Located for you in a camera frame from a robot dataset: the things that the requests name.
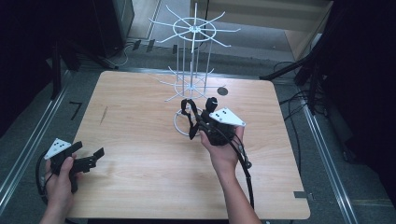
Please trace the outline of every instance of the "black equipment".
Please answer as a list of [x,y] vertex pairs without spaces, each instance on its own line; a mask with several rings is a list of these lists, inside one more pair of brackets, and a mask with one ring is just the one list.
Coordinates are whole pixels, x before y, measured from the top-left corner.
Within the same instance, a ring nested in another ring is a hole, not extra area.
[[[62,164],[67,157],[71,157],[74,152],[82,148],[81,142],[76,142],[72,146],[68,147],[64,151],[56,154],[52,158],[50,158],[50,169],[52,171],[52,175],[59,175],[61,172]],[[40,183],[40,164],[42,159],[44,158],[47,151],[44,151],[40,157],[38,158],[36,167],[35,167],[35,181],[37,184],[38,193],[42,196],[42,200],[44,203],[47,203],[47,195],[46,195],[46,184],[50,180],[50,177],[45,181],[44,186]],[[105,151],[103,148],[100,148],[92,156],[76,159],[74,160],[73,167],[69,173],[69,179],[71,183],[71,192],[75,193],[78,190],[78,184],[76,180],[76,174],[79,172],[88,173],[91,168],[96,167],[96,162],[105,155]]]
[[[192,125],[191,115],[186,112],[186,105],[190,104],[191,110],[197,120],[195,126]],[[219,123],[216,120],[209,117],[210,113],[213,113],[218,106],[218,100],[215,97],[209,98],[206,101],[205,110],[198,115],[198,110],[193,100],[183,100],[181,101],[181,114],[189,117],[189,122],[191,125],[189,136],[192,139],[198,129],[206,133],[209,142],[213,146],[224,146],[233,140],[235,132],[233,130],[233,125]]]

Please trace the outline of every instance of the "gray floor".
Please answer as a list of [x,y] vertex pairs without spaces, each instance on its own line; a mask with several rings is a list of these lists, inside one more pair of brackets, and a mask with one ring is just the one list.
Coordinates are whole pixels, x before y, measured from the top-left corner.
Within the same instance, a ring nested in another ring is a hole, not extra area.
[[[160,33],[154,27],[151,38],[161,39],[160,36],[156,36],[156,32]],[[280,32],[271,32],[271,30],[264,32],[267,35],[273,34],[273,37],[268,37],[267,39],[274,42],[262,44],[263,50],[257,53],[261,55],[260,57],[255,57],[251,53],[254,51],[255,46],[260,45],[260,43],[254,45],[253,41],[249,41],[250,46],[248,46],[243,45],[244,42],[241,42],[242,46],[239,46],[240,49],[238,51],[242,52],[242,49],[245,50],[242,54],[243,57],[231,53],[232,48],[212,55],[211,66],[215,68],[215,73],[226,77],[258,78],[258,76],[270,74],[274,71],[275,66],[277,70],[287,65],[287,63],[277,65],[279,62],[292,60],[290,57],[291,52],[286,48],[287,44],[284,39],[275,38],[275,36],[280,35]],[[255,36],[258,34],[252,32],[249,35]],[[224,39],[223,41],[227,42],[228,40],[233,45],[237,45],[234,37],[230,36],[229,39]],[[279,53],[271,46],[283,46],[283,52]],[[142,45],[137,50],[132,50],[132,48],[125,50],[125,54],[128,55],[128,62],[120,66],[120,70],[141,72],[143,71],[141,68],[145,68],[145,71],[148,71],[147,69],[161,69],[150,71],[168,73],[165,70],[167,66],[175,65],[176,55],[172,54],[172,49],[167,46],[156,44],[151,52],[146,52],[146,49],[146,46]],[[109,60],[114,63],[124,63],[126,58],[124,53],[120,52],[119,55]],[[66,86],[64,96],[60,99],[58,110],[49,120],[48,127],[42,133],[42,137],[37,139],[38,142],[36,144],[26,145],[29,142],[29,137],[35,132],[35,127],[41,116],[46,112],[50,104],[51,85],[48,85],[46,89],[37,95],[31,105],[26,108],[8,132],[0,139],[0,153],[2,155],[0,158],[2,164],[0,180],[2,184],[7,182],[6,178],[9,172],[12,171],[12,167],[21,168],[19,164],[14,166],[17,160],[27,161],[26,167],[22,167],[20,170],[21,179],[15,180],[18,182],[17,187],[8,190],[8,192],[13,192],[10,194],[9,201],[1,204],[0,223],[37,223],[40,219],[45,206],[40,201],[35,189],[36,159],[42,151],[49,148],[55,137],[69,142],[74,139],[96,81],[103,71],[98,65],[83,56],[81,56],[81,61],[83,65],[79,72],[67,72],[64,75],[64,85]],[[293,76],[294,73],[290,72],[274,81],[279,101],[289,99],[297,92],[297,87],[292,84]],[[76,106],[71,105],[71,101],[82,103],[82,108],[73,120],[71,118],[76,111]],[[300,104],[300,101],[292,101],[290,104],[291,110],[297,108]],[[289,114],[288,104],[283,104],[281,109],[283,116],[286,117]],[[376,173],[365,165],[350,164],[344,161],[340,143],[332,131],[332,125],[329,120],[321,115],[316,115],[315,117],[359,223],[396,223],[395,209],[383,190]],[[314,135],[308,125],[304,110],[296,113],[292,118],[295,123],[295,129],[292,127],[290,119],[287,119],[285,124],[296,161],[299,160],[299,152],[295,132],[297,132],[300,140],[301,179],[305,192],[309,196],[308,202],[311,209],[311,217],[309,219],[294,220],[294,223],[344,223],[342,210],[334,194],[333,186],[320,156]],[[19,159],[21,154],[28,156],[26,156],[26,159]],[[3,186],[1,188],[1,196],[5,195],[4,190],[6,187]],[[75,221],[86,223],[86,220]],[[289,220],[264,220],[263,223],[266,223],[266,221],[270,223],[290,222]]]

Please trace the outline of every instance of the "black curtain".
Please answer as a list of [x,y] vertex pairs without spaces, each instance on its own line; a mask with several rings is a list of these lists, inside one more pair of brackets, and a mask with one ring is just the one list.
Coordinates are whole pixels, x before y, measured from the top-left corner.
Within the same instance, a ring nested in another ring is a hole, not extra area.
[[335,1],[346,9],[318,57],[323,88],[353,132],[346,147],[379,175],[396,205],[396,2]]
[[0,137],[51,81],[56,1],[0,1]]

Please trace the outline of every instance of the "wire spoke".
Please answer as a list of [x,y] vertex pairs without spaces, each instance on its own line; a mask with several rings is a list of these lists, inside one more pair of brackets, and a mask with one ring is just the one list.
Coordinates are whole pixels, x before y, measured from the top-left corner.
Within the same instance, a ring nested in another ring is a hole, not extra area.
[[216,32],[216,31],[218,31],[218,32],[229,32],[229,33],[231,33],[231,32],[238,32],[238,31],[240,31],[241,30],[241,28],[239,28],[239,29],[236,29],[236,30],[218,30],[218,29],[210,29],[210,28],[202,28],[201,30],[203,30],[203,31],[213,31],[213,32]]
[[166,8],[168,8],[168,11],[170,11],[172,14],[174,14],[176,17],[178,17],[181,21],[184,21],[184,23],[186,23],[187,25],[191,26],[191,24],[189,24],[188,22],[186,22],[183,18],[179,17],[175,12],[173,12],[168,6],[166,6]]
[[180,29],[190,30],[190,27],[179,26],[179,25],[174,25],[174,24],[168,24],[168,23],[163,23],[163,22],[160,22],[160,21],[154,21],[154,20],[152,20],[150,18],[148,18],[148,20],[153,22],[153,23],[155,23],[155,24],[159,24],[159,25],[171,26],[171,27],[177,27],[177,28],[180,28]]
[[207,21],[204,24],[199,25],[199,27],[203,27],[205,25],[208,25],[209,23],[212,23],[212,21],[216,21],[218,19],[220,19],[222,16],[224,16],[225,12],[221,13],[221,15],[217,16],[215,19],[211,20],[211,21]]
[[166,38],[165,40],[161,40],[161,41],[157,41],[157,42],[158,42],[158,43],[163,43],[163,42],[165,42],[165,41],[167,41],[167,40],[169,40],[169,39],[172,39],[172,38],[175,37],[175,36],[184,35],[184,34],[189,33],[189,32],[190,32],[190,31],[186,31],[186,32],[183,32],[183,33],[180,33],[180,34],[171,35],[171,36],[169,36],[168,38]]
[[220,45],[222,45],[223,47],[226,47],[226,48],[228,48],[228,47],[230,47],[231,45],[225,45],[225,44],[223,44],[223,43],[221,43],[221,42],[219,42],[217,39],[215,39],[215,38],[213,38],[213,37],[211,37],[211,36],[209,36],[209,35],[206,35],[205,33],[203,33],[203,32],[199,32],[200,34],[202,34],[202,35],[204,35],[204,36],[206,36],[207,38],[209,38],[209,39],[211,39],[211,40],[213,40],[213,41],[215,41],[216,43],[218,43],[218,44],[220,44]]
[[[178,75],[174,70],[172,70],[172,68],[170,67],[170,66],[168,66],[168,68],[169,68],[169,70],[171,70],[171,72],[173,72],[173,74],[175,74],[176,76],[180,76],[180,75]],[[184,83],[185,83],[185,85],[188,85],[189,83],[186,81],[186,80],[182,80]]]

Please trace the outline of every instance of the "white wire rack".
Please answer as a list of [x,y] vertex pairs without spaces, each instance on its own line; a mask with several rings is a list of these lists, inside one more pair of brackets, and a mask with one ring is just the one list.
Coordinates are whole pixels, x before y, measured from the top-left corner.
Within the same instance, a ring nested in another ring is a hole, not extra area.
[[[172,11],[168,6],[166,6],[168,11],[177,17],[177,20],[173,24],[153,21],[149,19],[151,22],[172,27],[174,34],[165,38],[164,40],[157,41],[159,43],[163,43],[168,41],[174,37],[177,38],[177,68],[176,70],[172,69],[168,66],[169,70],[175,75],[176,80],[174,83],[164,82],[159,80],[162,84],[173,86],[175,89],[175,95],[165,100],[168,102],[176,97],[182,97],[184,99],[197,99],[201,97],[205,97],[206,90],[208,88],[220,88],[224,86],[208,86],[206,85],[207,76],[211,74],[214,69],[209,71],[209,62],[210,62],[210,55],[212,50],[213,42],[222,45],[223,47],[230,47],[231,45],[225,45],[215,39],[217,33],[220,32],[227,32],[227,33],[234,33],[239,31],[237,30],[220,30],[217,29],[216,26],[212,23],[220,19],[225,12],[221,13],[218,17],[211,21],[206,21],[200,18],[197,18],[197,3],[195,3],[195,10],[194,10],[194,17],[188,18],[181,18],[178,16],[174,11]],[[188,57],[186,55],[187,48],[186,42],[191,43],[191,55]],[[209,52],[207,54],[206,60],[206,67],[204,72],[198,72],[199,69],[199,61],[200,61],[200,48],[198,46],[201,45],[203,42],[209,42]],[[188,135],[185,132],[182,132],[177,127],[177,117],[181,115],[181,109],[178,110],[175,114],[174,118],[174,125],[178,132]]]

